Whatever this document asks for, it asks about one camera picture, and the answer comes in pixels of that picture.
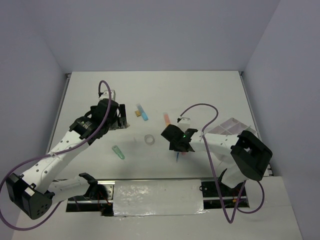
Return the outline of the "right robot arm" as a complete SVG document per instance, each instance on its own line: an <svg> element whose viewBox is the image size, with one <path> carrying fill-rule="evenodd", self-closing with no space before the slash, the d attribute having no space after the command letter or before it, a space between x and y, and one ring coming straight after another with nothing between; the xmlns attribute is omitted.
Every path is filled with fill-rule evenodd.
<svg viewBox="0 0 320 240"><path fill-rule="evenodd" d="M170 124L161 133L169 142L169 150L175 152L207 152L210 157L215 154L224 169L219 176L218 192L230 195L235 187L246 181L261 181L273 152L252 132L222 135L199 133L195 128L182 131Z"/></svg>

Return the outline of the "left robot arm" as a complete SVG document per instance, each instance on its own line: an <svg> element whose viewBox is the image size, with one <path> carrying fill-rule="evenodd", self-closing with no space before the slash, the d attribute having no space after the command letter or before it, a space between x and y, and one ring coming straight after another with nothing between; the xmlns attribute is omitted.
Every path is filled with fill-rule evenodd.
<svg viewBox="0 0 320 240"><path fill-rule="evenodd" d="M104 98L77 118L62 140L34 166L5 180L10 200L32 220L42 217L51 205L75 196L91 200L107 198L105 187L88 173L58 180L57 175L81 152L108 131L126 129L126 106Z"/></svg>

